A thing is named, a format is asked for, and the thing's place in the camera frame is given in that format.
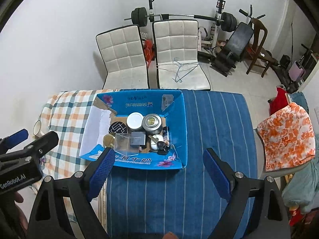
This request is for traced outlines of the person's left hand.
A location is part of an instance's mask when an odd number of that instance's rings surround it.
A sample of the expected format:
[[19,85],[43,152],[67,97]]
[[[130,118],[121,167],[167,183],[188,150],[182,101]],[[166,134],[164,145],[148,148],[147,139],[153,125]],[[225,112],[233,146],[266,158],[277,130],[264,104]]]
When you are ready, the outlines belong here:
[[23,196],[21,196],[19,192],[14,192],[14,200],[15,200],[15,208],[18,212],[18,219],[19,219],[20,225],[23,228],[24,232],[27,232],[27,229],[28,229],[27,217],[25,216],[23,210],[21,210],[21,208],[17,205],[17,203],[24,202]]

